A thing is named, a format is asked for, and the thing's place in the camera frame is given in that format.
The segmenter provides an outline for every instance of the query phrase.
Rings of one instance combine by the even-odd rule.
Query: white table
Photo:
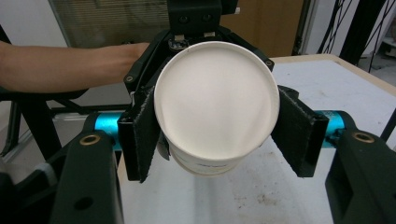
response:
[[[332,55],[273,59],[278,85],[314,110],[345,110],[361,130],[380,135],[396,88]],[[395,133],[389,144],[396,145]],[[126,223],[332,223],[324,181],[335,149],[322,149],[312,178],[299,178],[272,139],[220,177],[194,176],[156,152],[146,182],[119,176]]]

